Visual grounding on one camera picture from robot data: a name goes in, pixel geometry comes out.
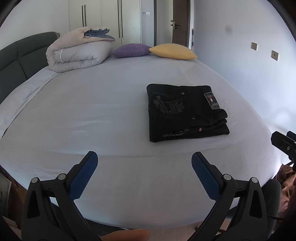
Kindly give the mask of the operator left hand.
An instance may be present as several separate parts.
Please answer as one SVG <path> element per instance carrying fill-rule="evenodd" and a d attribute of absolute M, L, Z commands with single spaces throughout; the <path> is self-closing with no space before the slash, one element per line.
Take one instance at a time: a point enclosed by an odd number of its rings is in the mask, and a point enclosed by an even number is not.
<path fill-rule="evenodd" d="M 151 237 L 148 230 L 118 230 L 100 237 L 102 241 L 146 241 Z"/>

